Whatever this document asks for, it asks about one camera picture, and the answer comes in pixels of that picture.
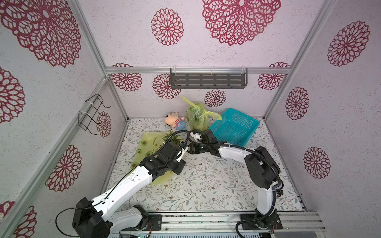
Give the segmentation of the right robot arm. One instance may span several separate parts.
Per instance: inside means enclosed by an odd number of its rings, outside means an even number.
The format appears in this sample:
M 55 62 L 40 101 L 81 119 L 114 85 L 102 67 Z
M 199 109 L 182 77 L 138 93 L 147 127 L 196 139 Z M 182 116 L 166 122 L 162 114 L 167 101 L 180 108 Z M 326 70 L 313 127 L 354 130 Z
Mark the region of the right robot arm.
M 270 216 L 275 211 L 276 194 L 283 189 L 283 181 L 279 176 L 279 166 L 265 147 L 248 149 L 226 141 L 218 141 L 211 130 L 193 130 L 190 132 L 188 152 L 209 152 L 219 158 L 243 163 L 252 182 L 259 188 L 256 212 L 260 216 Z

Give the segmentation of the pineapple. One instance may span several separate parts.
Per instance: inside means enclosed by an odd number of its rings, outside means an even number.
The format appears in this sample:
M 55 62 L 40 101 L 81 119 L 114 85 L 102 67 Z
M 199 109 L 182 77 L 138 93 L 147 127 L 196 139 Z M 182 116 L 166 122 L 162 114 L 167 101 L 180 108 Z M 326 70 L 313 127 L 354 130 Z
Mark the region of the pineapple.
M 178 135 L 174 135 L 172 136 L 172 132 L 170 131 L 169 133 L 165 133 L 165 135 L 162 137 L 163 141 L 166 142 L 168 140 L 168 138 L 170 138 L 170 141 L 174 144 L 176 144 L 177 146 L 180 146 L 183 142 L 183 139 Z

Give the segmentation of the green avocado plastic bag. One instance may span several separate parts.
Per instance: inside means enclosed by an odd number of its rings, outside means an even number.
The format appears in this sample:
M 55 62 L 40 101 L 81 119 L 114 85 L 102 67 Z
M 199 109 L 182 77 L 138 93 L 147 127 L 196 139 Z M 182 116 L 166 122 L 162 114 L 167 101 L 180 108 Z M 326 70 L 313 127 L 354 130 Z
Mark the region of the green avocado plastic bag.
M 182 99 L 189 104 L 189 107 L 186 110 L 186 119 L 192 130 L 201 130 L 204 131 L 209 128 L 209 118 L 221 121 L 222 117 L 220 114 L 208 111 L 204 104 L 202 103 L 193 103 L 188 100 L 185 96 Z
M 172 131 L 145 132 L 140 140 L 139 146 L 133 157 L 131 168 L 136 167 L 145 157 L 157 152 L 164 142 L 172 135 Z M 164 185 L 174 178 L 175 174 L 172 171 L 166 172 L 163 176 L 153 181 L 152 185 Z

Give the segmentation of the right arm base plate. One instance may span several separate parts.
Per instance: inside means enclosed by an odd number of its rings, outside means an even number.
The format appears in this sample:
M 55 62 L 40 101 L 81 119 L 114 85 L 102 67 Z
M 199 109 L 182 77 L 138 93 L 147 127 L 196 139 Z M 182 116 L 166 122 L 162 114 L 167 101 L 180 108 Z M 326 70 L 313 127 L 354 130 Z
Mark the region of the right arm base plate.
M 255 213 L 245 213 L 240 215 L 240 223 L 244 230 L 281 230 L 283 225 L 275 209 L 270 215 L 263 218 L 263 214 L 258 211 Z

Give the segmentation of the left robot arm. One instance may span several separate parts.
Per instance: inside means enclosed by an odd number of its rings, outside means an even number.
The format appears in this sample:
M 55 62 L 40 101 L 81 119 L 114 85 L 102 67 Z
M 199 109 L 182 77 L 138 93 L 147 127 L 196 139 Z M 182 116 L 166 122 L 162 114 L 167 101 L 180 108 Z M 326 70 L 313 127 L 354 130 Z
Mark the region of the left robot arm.
M 106 238 L 124 229 L 148 228 L 149 214 L 140 205 L 118 211 L 135 193 L 166 172 L 179 175 L 186 162 L 188 148 L 167 142 L 154 154 L 145 157 L 131 172 L 108 191 L 91 200 L 81 199 L 73 216 L 72 226 L 80 238 Z

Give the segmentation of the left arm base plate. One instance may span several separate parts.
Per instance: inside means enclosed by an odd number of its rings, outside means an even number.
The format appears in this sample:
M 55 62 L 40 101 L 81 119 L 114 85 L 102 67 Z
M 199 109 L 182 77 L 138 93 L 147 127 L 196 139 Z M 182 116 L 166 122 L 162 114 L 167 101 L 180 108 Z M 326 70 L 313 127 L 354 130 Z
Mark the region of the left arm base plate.
M 121 231 L 161 231 L 162 218 L 163 216 L 161 214 L 149 214 L 144 227 L 138 226 L 137 228 L 125 228 Z

